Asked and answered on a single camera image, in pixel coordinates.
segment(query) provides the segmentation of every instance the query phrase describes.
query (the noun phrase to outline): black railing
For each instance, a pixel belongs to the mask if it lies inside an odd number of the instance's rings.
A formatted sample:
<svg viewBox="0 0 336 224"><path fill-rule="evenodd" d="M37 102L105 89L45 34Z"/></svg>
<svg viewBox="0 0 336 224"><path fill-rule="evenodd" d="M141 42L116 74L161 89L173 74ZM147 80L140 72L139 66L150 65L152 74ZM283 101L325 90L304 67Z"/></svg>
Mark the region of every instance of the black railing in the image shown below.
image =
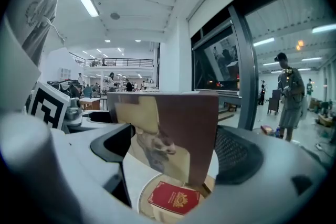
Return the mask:
<svg viewBox="0 0 336 224"><path fill-rule="evenodd" d="M72 53L70 53L71 56L73 57L73 59L75 60L75 62L80 66L80 67L84 67L85 66L85 59L77 56L77 55L74 55Z"/></svg>
<svg viewBox="0 0 336 224"><path fill-rule="evenodd" d="M153 67L151 59L96 58L85 60L84 67Z"/></svg>

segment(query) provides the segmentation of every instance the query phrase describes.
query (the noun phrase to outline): qr code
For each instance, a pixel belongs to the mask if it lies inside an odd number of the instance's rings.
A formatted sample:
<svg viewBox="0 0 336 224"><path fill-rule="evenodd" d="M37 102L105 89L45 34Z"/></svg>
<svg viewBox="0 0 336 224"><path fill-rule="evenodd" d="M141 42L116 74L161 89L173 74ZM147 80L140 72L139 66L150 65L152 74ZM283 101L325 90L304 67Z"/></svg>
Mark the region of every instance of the qr code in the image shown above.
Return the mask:
<svg viewBox="0 0 336 224"><path fill-rule="evenodd" d="M34 99L31 115L43 120L48 127L57 128L63 106L62 102L39 88Z"/></svg>

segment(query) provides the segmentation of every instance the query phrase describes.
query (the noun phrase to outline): black mesh pad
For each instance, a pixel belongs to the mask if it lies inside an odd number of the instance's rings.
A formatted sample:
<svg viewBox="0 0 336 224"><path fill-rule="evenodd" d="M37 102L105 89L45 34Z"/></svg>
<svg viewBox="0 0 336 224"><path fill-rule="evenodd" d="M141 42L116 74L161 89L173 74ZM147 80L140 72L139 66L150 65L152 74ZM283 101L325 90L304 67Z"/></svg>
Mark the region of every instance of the black mesh pad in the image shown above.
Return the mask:
<svg viewBox="0 0 336 224"><path fill-rule="evenodd" d="M261 167L264 157L256 144L217 128L215 152L219 161L217 185L241 184Z"/></svg>

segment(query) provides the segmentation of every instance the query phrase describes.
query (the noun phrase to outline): red booklet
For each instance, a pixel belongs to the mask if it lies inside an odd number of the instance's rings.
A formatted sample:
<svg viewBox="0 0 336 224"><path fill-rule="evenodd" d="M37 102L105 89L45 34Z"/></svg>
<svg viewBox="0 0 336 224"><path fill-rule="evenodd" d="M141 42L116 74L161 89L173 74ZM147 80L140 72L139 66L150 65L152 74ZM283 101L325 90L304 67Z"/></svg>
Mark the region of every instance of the red booklet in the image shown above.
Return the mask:
<svg viewBox="0 0 336 224"><path fill-rule="evenodd" d="M160 181L148 199L150 204L167 211L185 215L200 201L200 193Z"/></svg>

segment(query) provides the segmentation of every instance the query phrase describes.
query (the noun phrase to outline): railing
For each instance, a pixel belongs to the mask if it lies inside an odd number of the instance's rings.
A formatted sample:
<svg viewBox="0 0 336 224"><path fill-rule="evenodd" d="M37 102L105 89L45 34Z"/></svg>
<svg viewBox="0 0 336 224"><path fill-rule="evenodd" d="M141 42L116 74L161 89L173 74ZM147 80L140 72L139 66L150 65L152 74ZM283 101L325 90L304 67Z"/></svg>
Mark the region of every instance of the railing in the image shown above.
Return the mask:
<svg viewBox="0 0 336 224"><path fill-rule="evenodd" d="M75 60L75 62L80 66L80 67L84 67L85 66L85 59L77 56L77 55L74 55L72 53L70 53L71 56L73 57L73 59Z"/></svg>
<svg viewBox="0 0 336 224"><path fill-rule="evenodd" d="M96 58L85 60L84 67L153 67L151 59Z"/></svg>

